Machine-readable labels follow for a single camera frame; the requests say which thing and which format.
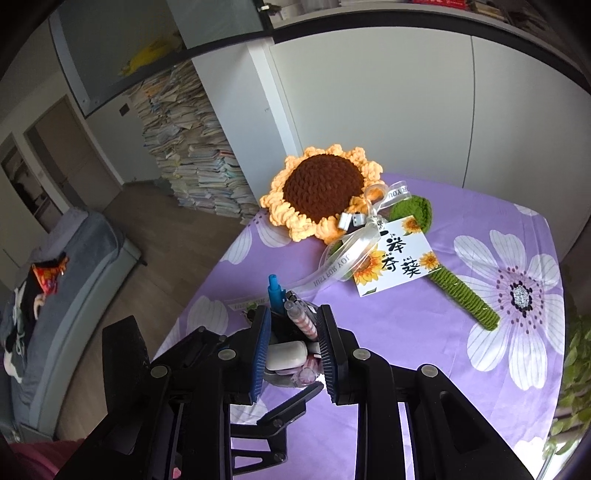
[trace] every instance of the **wooden floor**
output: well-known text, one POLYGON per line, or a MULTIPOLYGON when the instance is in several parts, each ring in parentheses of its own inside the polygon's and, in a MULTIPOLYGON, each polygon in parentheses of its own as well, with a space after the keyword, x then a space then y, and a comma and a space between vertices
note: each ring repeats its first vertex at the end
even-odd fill
POLYGON ((135 315, 152 357, 199 285, 238 236, 237 219, 177 206, 151 184, 126 186, 104 211, 142 251, 86 347, 63 403, 56 435, 88 435, 106 414, 100 331, 135 315))

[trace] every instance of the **green crochet leaf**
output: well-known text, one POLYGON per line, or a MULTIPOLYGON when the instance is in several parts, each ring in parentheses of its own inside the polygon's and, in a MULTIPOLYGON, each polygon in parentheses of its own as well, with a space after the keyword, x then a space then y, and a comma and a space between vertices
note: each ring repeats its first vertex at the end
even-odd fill
MULTIPOLYGON (((413 195, 407 200, 395 203, 390 210, 389 218, 390 221, 393 221, 410 215, 414 215, 423 233, 429 231, 433 220, 433 210, 429 200, 413 195)), ((438 270, 430 273, 427 278, 453 298, 460 307, 469 312, 486 330, 497 328, 500 321, 497 312, 446 267, 441 265, 438 270)))
POLYGON ((390 210, 390 221, 400 220, 407 216, 414 215, 415 220, 421 226, 423 233, 427 233, 431 228, 433 220, 433 210, 431 202, 424 197, 413 195, 407 200, 392 205, 390 210))

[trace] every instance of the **glass cabinet door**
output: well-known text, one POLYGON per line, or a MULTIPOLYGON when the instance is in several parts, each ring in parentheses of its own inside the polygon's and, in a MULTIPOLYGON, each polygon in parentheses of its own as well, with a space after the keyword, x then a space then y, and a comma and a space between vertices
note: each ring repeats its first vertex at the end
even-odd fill
POLYGON ((50 27, 66 79, 88 116, 174 63, 270 35, 262 5, 262 0, 66 0, 50 17, 50 27))

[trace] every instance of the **yellow object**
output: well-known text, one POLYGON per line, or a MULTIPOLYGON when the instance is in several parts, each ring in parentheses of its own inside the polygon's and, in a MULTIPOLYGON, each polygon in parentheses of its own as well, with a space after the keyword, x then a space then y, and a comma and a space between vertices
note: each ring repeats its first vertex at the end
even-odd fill
POLYGON ((407 235, 410 235, 411 233, 421 233, 422 232, 421 226, 418 224, 415 217, 409 217, 405 221, 403 221, 402 228, 404 228, 404 231, 406 232, 407 235))
POLYGON ((439 266, 439 260, 435 252, 427 252, 418 260, 418 263, 429 271, 435 270, 439 266))
POLYGON ((377 280, 382 275, 382 270, 384 270, 383 258, 385 255, 386 252, 381 250, 371 252, 353 273, 355 283, 365 285, 373 280, 377 280))
POLYGON ((159 38, 154 40, 150 45, 142 48, 137 54, 121 69, 119 74, 123 77, 128 77, 140 67, 150 65, 158 59, 168 55, 174 50, 174 46, 167 40, 159 38))
MULTIPOLYGON (((337 155, 349 160, 363 176, 363 188, 376 183, 384 183, 379 179, 383 172, 382 167, 365 158, 365 150, 355 147, 353 150, 344 152, 338 144, 332 145, 326 150, 321 148, 308 147, 301 157, 289 156, 285 159, 285 168, 281 170, 271 182, 271 191, 268 195, 261 197, 261 206, 269 209, 269 219, 276 226, 285 225, 289 229, 289 235, 294 242, 315 235, 329 244, 345 234, 344 230, 338 228, 340 215, 322 218, 318 223, 296 210, 283 199, 283 188, 291 173, 307 158, 315 155, 337 155)), ((347 208, 347 213, 362 212, 367 214, 367 205, 362 195, 352 197, 347 208)))

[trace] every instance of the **stack of books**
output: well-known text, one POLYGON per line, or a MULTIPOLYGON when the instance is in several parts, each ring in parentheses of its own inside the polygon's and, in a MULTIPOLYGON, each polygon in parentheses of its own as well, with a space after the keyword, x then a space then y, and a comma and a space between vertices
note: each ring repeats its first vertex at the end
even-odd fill
POLYGON ((259 207, 193 63, 188 60, 128 92, 144 145, 183 207, 241 218, 259 207))

